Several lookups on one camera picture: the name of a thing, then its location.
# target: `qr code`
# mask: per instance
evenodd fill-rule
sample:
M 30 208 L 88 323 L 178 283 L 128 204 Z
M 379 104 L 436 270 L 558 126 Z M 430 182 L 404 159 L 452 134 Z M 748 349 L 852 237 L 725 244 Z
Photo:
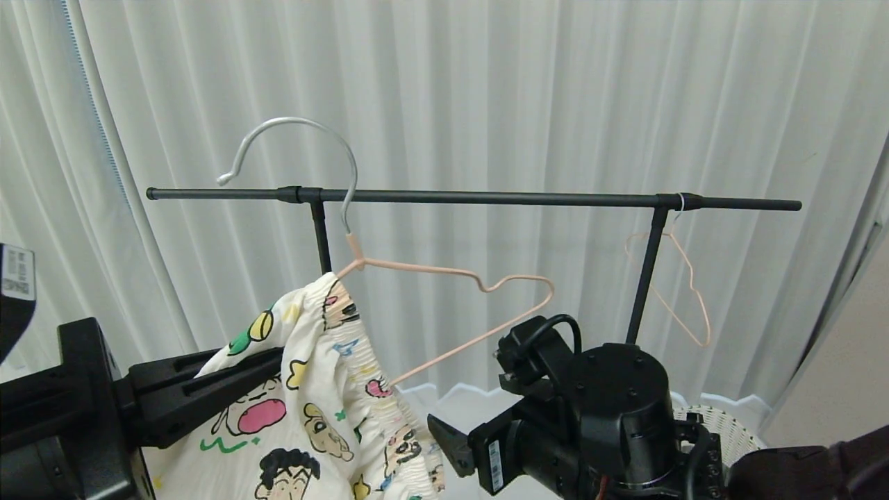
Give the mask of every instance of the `qr code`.
M 20 294 L 25 295 L 31 293 L 31 288 L 28 286 L 28 283 L 15 281 L 9 278 L 3 279 L 3 290 L 6 290 L 7 292 L 19 292 Z

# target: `cartoon print shorts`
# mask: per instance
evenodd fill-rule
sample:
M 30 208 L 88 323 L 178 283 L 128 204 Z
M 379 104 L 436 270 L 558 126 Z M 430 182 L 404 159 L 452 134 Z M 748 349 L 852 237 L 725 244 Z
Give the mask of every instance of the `cartoon print shorts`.
M 164 450 L 158 498 L 438 498 L 441 453 L 332 273 L 261 312 L 198 376 L 273 347 L 284 347 L 280 375 Z

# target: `barcode label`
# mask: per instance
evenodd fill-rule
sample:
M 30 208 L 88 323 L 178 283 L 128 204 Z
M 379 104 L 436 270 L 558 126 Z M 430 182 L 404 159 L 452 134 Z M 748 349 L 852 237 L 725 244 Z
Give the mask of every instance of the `barcode label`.
M 3 276 L 0 281 L 0 294 L 13 299 L 33 301 L 34 293 L 34 252 L 3 245 Z
M 503 465 L 500 460 L 500 442 L 488 445 L 488 457 L 491 459 L 491 486 L 496 493 L 503 488 Z

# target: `black metal rod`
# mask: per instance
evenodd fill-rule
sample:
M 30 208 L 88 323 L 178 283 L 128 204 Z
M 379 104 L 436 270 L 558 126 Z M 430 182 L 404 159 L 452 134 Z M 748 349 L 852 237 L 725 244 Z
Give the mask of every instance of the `black metal rod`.
M 318 243 L 318 258 L 321 259 L 321 272 L 332 272 L 331 248 L 327 243 L 327 224 L 324 223 L 324 202 L 313 201 L 309 203 L 309 206 L 312 207 L 312 222 L 315 223 L 315 241 Z
M 627 343 L 636 343 L 639 337 L 639 327 L 642 325 L 642 313 L 645 310 L 645 301 L 648 299 L 648 287 L 652 284 L 654 273 L 654 261 L 658 258 L 658 248 L 661 246 L 661 234 L 664 225 L 667 224 L 668 208 L 655 208 L 652 215 L 652 229 L 648 233 L 648 245 L 645 247 L 645 258 L 642 261 L 642 272 L 639 273 L 639 286 L 636 289 L 636 299 L 633 301 L 633 312 L 629 315 L 629 328 L 627 329 Z
M 796 211 L 802 204 L 794 200 L 754 198 L 704 198 L 685 195 L 685 210 L 695 208 L 735 208 L 748 210 Z M 148 188 L 148 199 L 279 199 L 290 203 L 342 201 L 346 190 L 324 190 L 289 186 L 276 190 L 161 190 Z M 521 193 L 496 191 L 412 191 L 358 190 L 352 201 L 365 203 L 438 203 L 466 205 L 535 206 L 635 206 L 680 210 L 678 193 L 659 195 L 614 195 L 583 193 Z

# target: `woven basket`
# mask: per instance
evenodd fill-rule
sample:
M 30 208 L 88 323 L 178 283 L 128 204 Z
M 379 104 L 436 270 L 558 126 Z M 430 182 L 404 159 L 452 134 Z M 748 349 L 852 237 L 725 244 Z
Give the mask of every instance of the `woven basket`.
M 733 416 L 721 409 L 704 405 L 679 408 L 673 411 L 677 420 L 685 420 L 685 414 L 697 413 L 704 417 L 707 430 L 719 434 L 722 441 L 723 464 L 731 467 L 747 453 L 765 448 L 763 441 L 754 436 Z

